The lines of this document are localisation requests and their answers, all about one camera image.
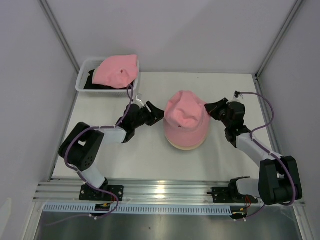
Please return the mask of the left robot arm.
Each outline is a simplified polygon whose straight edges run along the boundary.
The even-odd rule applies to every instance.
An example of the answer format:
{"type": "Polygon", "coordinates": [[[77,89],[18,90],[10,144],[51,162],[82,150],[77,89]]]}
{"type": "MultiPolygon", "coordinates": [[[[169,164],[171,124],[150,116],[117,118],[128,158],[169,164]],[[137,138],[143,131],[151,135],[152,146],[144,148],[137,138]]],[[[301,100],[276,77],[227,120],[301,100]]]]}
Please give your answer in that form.
{"type": "Polygon", "coordinates": [[[58,155],[67,168],[74,170],[90,189],[96,200],[108,194],[108,180],[100,173],[94,162],[102,143],[124,144],[134,136],[137,128],[155,125],[164,118],[165,111],[147,101],[143,106],[127,105],[124,114],[113,126],[89,126],[79,122],[61,144],[58,155]]]}

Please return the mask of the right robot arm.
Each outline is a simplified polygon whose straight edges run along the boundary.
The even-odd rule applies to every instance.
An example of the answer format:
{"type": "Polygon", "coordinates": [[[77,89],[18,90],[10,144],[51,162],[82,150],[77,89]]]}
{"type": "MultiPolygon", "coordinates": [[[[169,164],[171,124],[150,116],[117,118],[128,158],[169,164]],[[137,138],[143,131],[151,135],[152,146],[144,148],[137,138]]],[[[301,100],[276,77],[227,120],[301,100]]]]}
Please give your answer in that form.
{"type": "Polygon", "coordinates": [[[228,197],[233,202],[245,196],[256,197],[267,206],[289,206],[303,197],[297,161],[283,156],[260,142],[245,125],[245,105],[226,98],[205,105],[207,113],[225,126],[225,137],[236,149],[245,153],[258,167],[257,179],[238,177],[230,180],[228,197]]]}

